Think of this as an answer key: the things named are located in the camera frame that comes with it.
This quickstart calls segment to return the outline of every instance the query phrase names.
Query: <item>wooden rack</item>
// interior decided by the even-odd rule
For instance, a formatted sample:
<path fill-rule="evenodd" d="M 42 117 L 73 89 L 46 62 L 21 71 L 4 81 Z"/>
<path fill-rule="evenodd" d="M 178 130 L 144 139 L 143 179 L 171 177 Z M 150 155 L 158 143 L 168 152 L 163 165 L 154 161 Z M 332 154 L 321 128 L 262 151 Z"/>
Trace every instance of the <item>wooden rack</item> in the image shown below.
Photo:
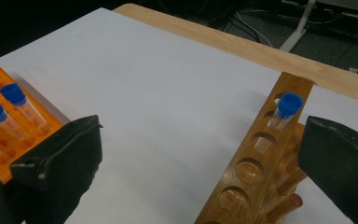
<path fill-rule="evenodd" d="M 302 109 L 282 130 L 271 129 L 267 123 L 284 93 L 294 92 L 305 103 L 312 86 L 302 77 L 281 74 L 196 224 L 283 223 L 286 214 L 302 205 L 293 193 L 307 177 L 297 166 L 304 132 L 304 126 L 297 123 Z M 260 137 L 269 142 L 266 150 L 255 148 Z"/>

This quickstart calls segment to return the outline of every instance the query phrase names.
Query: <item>wooden table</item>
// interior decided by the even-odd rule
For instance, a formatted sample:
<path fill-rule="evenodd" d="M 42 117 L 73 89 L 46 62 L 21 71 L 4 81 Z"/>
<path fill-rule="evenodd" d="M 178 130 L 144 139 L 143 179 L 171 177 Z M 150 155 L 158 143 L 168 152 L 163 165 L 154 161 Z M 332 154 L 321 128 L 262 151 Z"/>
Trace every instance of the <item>wooden table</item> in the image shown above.
<path fill-rule="evenodd" d="M 321 87 L 358 100 L 358 75 L 354 73 L 145 7 L 127 4 L 116 8 L 114 11 L 274 70 L 305 77 Z"/>

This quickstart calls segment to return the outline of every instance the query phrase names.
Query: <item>orange rack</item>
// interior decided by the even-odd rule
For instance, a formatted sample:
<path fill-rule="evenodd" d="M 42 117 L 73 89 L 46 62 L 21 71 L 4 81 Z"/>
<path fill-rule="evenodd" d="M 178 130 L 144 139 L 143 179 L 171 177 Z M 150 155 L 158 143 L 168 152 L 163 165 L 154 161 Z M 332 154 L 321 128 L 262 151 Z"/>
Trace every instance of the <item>orange rack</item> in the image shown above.
<path fill-rule="evenodd" d="M 16 82 L 11 76 L 9 76 L 1 67 L 0 67 L 0 89 L 6 84 Z M 4 108 L 4 110 L 18 123 L 20 126 L 26 131 L 33 139 L 34 142 L 31 146 L 27 148 L 22 148 L 18 145 L 16 141 L 10 139 L 10 136 L 3 131 L 0 130 L 0 146 L 2 146 L 5 150 L 14 152 L 15 156 L 8 162 L 0 161 L 0 180 L 5 184 L 7 181 L 11 179 L 11 173 L 9 170 L 9 165 L 25 154 L 27 151 L 31 150 L 37 144 L 48 138 L 50 135 L 55 133 L 57 130 L 61 128 L 61 124 L 55 119 L 41 104 L 39 104 L 26 90 L 22 89 L 25 96 L 30 100 L 34 107 L 39 111 L 42 117 L 46 120 L 48 125 L 51 127 L 51 131 L 44 135 L 40 136 L 36 133 L 35 127 L 16 109 L 14 105 L 12 105 L 9 101 L 5 99 L 3 95 L 0 93 L 0 105 Z"/>

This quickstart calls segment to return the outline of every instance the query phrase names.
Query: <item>white cable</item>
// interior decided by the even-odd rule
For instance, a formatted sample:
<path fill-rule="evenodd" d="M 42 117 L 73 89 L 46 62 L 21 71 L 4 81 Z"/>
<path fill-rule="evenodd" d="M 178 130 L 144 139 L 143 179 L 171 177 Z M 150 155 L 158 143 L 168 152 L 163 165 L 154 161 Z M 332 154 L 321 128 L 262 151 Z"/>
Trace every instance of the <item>white cable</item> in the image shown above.
<path fill-rule="evenodd" d="M 252 26 L 250 26 L 248 23 L 246 23 L 240 16 L 240 14 L 238 13 L 238 11 L 236 11 L 238 18 L 240 19 L 241 22 L 243 22 L 243 24 L 246 24 L 249 28 L 251 28 L 253 31 L 255 31 L 256 33 L 258 33 L 259 35 L 261 35 L 261 37 L 263 37 L 265 40 L 267 40 L 268 44 L 272 47 L 271 43 L 269 42 L 269 40 L 262 35 L 260 32 L 258 32 L 257 30 L 255 30 L 255 28 L 253 28 Z"/>
<path fill-rule="evenodd" d="M 266 10 L 261 10 L 261 9 L 254 9 L 254 10 L 239 10 L 239 12 L 268 12 Z M 290 17 L 290 16 L 284 16 L 284 15 L 280 15 L 280 14 L 276 14 L 277 17 L 281 17 L 281 18 L 286 18 L 286 19 L 292 19 L 292 20 L 297 20 L 297 21 L 300 21 L 301 19 L 300 18 L 297 18 L 297 17 Z M 309 23 L 312 23 L 312 24 L 316 24 L 316 25 L 322 25 L 322 24 L 327 24 L 327 23 L 331 23 L 333 21 L 338 21 L 340 19 L 342 19 L 344 17 L 344 13 L 340 14 L 340 17 L 337 17 L 335 19 L 332 19 L 330 21 L 310 21 L 308 20 Z"/>

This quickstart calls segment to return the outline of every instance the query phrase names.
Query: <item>wooden peg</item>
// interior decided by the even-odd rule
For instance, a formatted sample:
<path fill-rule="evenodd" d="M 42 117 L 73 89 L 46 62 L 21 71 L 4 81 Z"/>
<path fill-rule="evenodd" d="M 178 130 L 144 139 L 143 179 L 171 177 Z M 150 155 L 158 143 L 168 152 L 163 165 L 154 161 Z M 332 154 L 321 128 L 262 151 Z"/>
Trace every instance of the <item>wooden peg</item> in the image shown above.
<path fill-rule="evenodd" d="M 293 148 L 293 152 L 298 155 L 298 152 L 300 150 L 301 147 L 301 141 L 299 143 L 297 143 L 297 145 Z"/>
<path fill-rule="evenodd" d="M 298 157 L 294 156 L 286 166 L 287 173 L 292 173 L 296 168 L 298 168 Z"/>
<path fill-rule="evenodd" d="M 277 187 L 277 191 L 281 195 L 287 194 L 287 192 L 295 187 L 301 180 L 305 179 L 307 175 L 300 168 L 297 168 L 293 171 L 293 173 L 284 180 L 280 186 Z"/>
<path fill-rule="evenodd" d="M 281 203 L 276 205 L 274 208 L 272 208 L 270 211 L 268 211 L 266 213 L 267 219 L 269 222 L 275 223 L 281 217 L 284 217 L 298 207 L 301 207 L 302 204 L 303 201 L 301 197 L 297 194 L 292 194 Z"/>

